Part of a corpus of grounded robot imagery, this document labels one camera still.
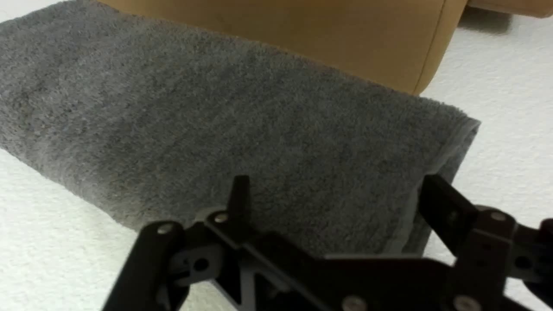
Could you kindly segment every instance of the screw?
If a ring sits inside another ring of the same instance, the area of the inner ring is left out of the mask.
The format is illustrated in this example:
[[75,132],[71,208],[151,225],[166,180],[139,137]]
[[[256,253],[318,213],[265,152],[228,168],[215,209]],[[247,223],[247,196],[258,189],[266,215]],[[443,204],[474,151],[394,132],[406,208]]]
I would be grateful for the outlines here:
[[507,216],[503,213],[491,213],[491,220],[507,221]]
[[342,311],[367,311],[367,303],[358,296],[348,296],[342,301]]
[[228,221],[228,215],[227,213],[220,213],[215,216],[216,223],[227,223]]
[[482,311],[479,301],[470,296],[458,296],[453,304],[456,311]]
[[158,234],[159,235],[166,235],[166,234],[170,234],[170,232],[173,232],[173,223],[164,223],[164,225],[161,225],[159,228],[158,228]]

